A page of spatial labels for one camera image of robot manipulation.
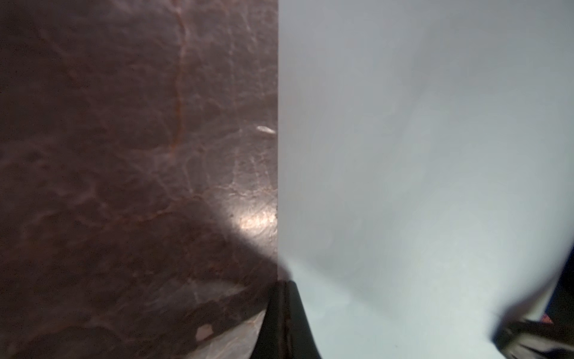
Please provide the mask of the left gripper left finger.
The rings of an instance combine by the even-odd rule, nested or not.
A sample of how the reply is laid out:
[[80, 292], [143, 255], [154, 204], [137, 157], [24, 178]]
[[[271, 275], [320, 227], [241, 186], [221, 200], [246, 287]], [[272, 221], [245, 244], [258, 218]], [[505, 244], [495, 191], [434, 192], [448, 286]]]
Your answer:
[[297, 284], [276, 282], [251, 359], [320, 358]]

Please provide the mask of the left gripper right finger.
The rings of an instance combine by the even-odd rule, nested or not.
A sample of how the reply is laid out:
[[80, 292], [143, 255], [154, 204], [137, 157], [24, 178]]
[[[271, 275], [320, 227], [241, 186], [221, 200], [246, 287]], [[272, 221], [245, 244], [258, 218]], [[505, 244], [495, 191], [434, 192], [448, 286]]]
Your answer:
[[533, 321], [511, 311], [496, 329], [493, 344], [504, 358], [573, 357], [573, 253], [542, 317]]

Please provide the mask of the light blue rectangular paper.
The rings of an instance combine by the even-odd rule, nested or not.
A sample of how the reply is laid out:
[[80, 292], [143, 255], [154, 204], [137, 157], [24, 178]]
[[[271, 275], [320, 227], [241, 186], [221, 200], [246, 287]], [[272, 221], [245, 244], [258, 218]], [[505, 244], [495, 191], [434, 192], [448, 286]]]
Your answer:
[[323, 358], [498, 358], [573, 247], [571, 1], [282, 1], [279, 257]]

